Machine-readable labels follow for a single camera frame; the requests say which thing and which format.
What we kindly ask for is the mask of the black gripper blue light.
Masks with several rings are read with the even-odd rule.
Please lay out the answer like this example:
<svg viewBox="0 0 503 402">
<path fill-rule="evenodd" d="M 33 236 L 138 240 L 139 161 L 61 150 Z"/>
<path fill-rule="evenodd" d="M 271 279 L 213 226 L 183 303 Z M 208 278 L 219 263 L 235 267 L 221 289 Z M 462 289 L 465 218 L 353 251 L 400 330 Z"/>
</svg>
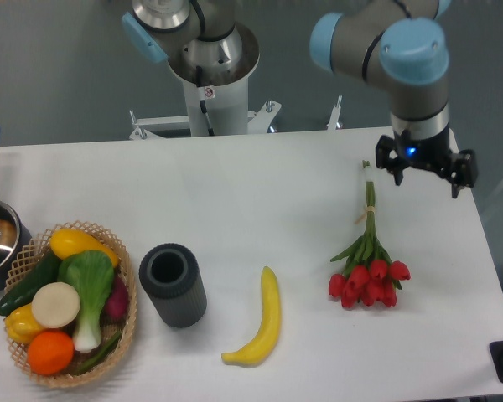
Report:
<svg viewBox="0 0 503 402">
<path fill-rule="evenodd" d="M 456 199 L 462 189 L 475 186 L 478 166 L 474 150 L 452 152 L 449 145 L 449 126 L 424 139 L 415 139 L 409 130 L 394 131 L 394 138 L 379 138 L 376 167 L 387 170 L 397 186 L 402 184 L 408 168 L 440 173 L 441 179 L 451 185 L 451 196 Z"/>
</svg>

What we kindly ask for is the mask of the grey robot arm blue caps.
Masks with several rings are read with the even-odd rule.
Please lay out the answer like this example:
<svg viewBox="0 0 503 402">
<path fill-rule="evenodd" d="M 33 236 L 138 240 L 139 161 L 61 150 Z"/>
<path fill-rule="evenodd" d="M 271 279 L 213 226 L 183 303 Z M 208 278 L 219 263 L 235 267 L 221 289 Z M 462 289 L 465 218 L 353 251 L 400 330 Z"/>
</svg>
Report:
<svg viewBox="0 0 503 402">
<path fill-rule="evenodd" d="M 393 133 L 376 145 L 376 165 L 397 183 L 407 168 L 448 181 L 453 194 L 477 179 L 474 152 L 449 146 L 449 52 L 437 18 L 445 1 L 373 1 L 358 13 L 325 14 L 309 54 L 320 68 L 384 90 Z M 146 59 L 180 79 L 193 136 L 251 131 L 248 78 L 257 67 L 254 34 L 232 1 L 135 1 L 122 28 Z"/>
</svg>

